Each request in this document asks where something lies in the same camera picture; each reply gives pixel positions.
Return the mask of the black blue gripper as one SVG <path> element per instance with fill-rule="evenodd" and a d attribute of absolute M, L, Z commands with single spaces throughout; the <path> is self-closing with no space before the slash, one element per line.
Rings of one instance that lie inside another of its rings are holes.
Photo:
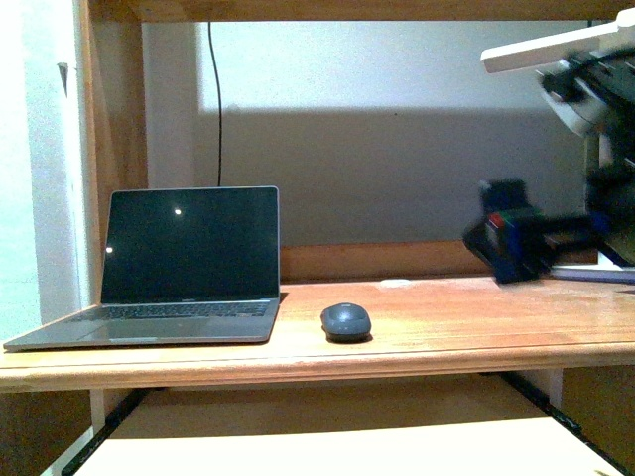
<path fill-rule="evenodd" d="M 590 216 L 545 215 L 529 202 L 520 179 L 483 181 L 479 198 L 482 215 L 462 241 L 499 285 L 536 281 L 560 256 L 595 247 Z"/>

